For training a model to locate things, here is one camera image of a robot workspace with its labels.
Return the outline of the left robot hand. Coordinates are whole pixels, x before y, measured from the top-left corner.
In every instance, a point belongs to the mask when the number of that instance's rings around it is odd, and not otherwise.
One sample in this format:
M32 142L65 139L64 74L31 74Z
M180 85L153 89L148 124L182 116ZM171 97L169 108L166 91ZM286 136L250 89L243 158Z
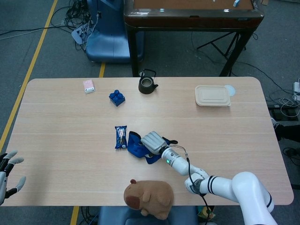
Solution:
M2 205L5 199L8 199L12 195L19 192L25 182L26 176L20 178L19 183L12 189L7 190L8 177L12 169L16 164L20 164L24 161L24 158L14 156L18 153L17 150L11 151L9 153L1 154L0 156L0 204Z

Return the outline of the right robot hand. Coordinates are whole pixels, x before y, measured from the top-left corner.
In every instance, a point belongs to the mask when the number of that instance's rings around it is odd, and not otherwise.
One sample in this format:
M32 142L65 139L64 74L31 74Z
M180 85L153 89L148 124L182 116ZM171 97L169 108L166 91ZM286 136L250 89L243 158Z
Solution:
M161 155L170 144L178 144L178 141L169 140L160 136L157 132L152 131L141 138L141 143L150 151L151 154Z

